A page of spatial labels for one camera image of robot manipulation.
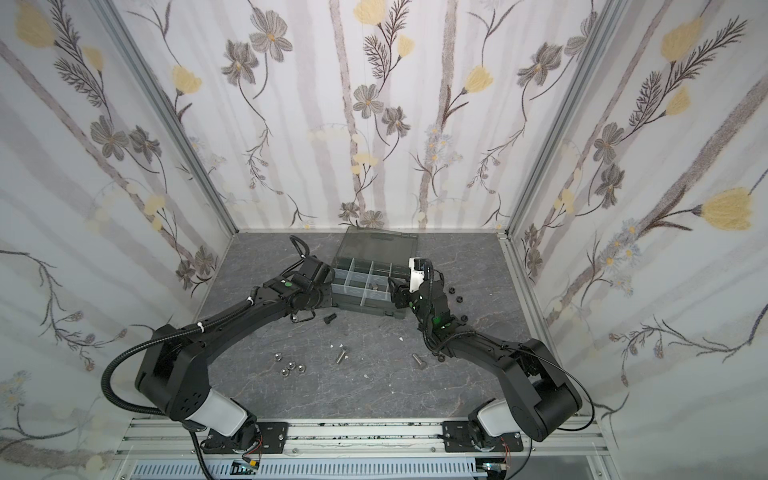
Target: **white plastic piece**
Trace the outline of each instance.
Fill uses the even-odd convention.
[[[419,287],[424,283],[424,272],[414,270],[415,260],[419,257],[412,257],[408,259],[408,267],[411,269],[411,287],[410,292],[414,293],[419,290]]]
[[[210,427],[225,437],[231,437],[245,423],[248,414],[232,400],[214,389],[208,392],[203,405],[187,420]]]
[[[506,400],[494,400],[480,409],[478,421],[485,433],[491,437],[520,432],[518,423],[512,418],[512,413],[509,412]]]

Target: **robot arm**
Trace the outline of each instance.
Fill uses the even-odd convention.
[[[157,329],[151,340],[121,354],[105,369],[101,381],[104,396],[123,409],[165,415],[182,422],[190,431],[210,428],[216,442],[208,444],[216,443],[219,452],[250,450],[260,437],[257,418],[210,387],[208,365],[261,326],[285,316],[295,318],[300,310],[309,310],[314,317],[315,309],[331,306],[333,270],[311,257],[301,239],[290,239],[301,256],[299,262],[254,288],[246,300],[215,316],[180,329],[170,325]],[[542,343],[534,339],[506,342],[468,328],[465,319],[457,318],[448,309],[442,274],[440,280],[434,280],[427,259],[414,259],[412,263],[415,282],[399,284],[389,279],[392,301],[398,308],[408,307],[414,312],[426,346],[441,361],[446,356],[467,359],[496,375],[507,410],[523,432],[536,441],[544,440],[580,409],[581,397]],[[125,402],[110,385],[115,368],[145,350],[135,386],[156,408]],[[532,376],[541,379],[531,383],[528,377]],[[491,407],[481,410],[479,416],[493,412],[499,418],[500,411],[505,416],[503,407]]]

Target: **wall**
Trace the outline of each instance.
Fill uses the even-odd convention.
[[[768,472],[767,19],[631,2],[515,231],[627,480]]]
[[[506,227],[603,5],[115,3],[250,229]]]
[[[0,477],[100,478],[103,368],[193,319],[229,237],[87,2],[0,14]]]

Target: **black mounting plate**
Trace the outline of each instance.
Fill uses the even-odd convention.
[[[287,422],[258,422],[261,431],[261,453],[283,453],[288,433]],[[210,438],[200,443],[203,453],[207,454],[231,454],[233,453],[231,441],[215,430],[210,430]]]
[[[469,422],[443,422],[442,436],[442,442],[447,453],[480,452],[480,450],[476,449],[472,444],[472,438],[469,435]],[[501,440],[506,442],[510,452],[523,451],[523,441],[520,438],[520,435],[515,438],[514,433],[505,433],[499,437],[499,440],[498,444],[494,446],[493,449],[489,450],[489,452],[503,452],[504,444],[502,444]]]

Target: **screw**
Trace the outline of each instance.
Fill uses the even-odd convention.
[[[341,349],[341,353],[339,354],[339,358],[336,359],[336,364],[337,365],[340,364],[342,360],[344,360],[344,356],[346,355],[347,351],[348,350],[345,349],[345,348]]]

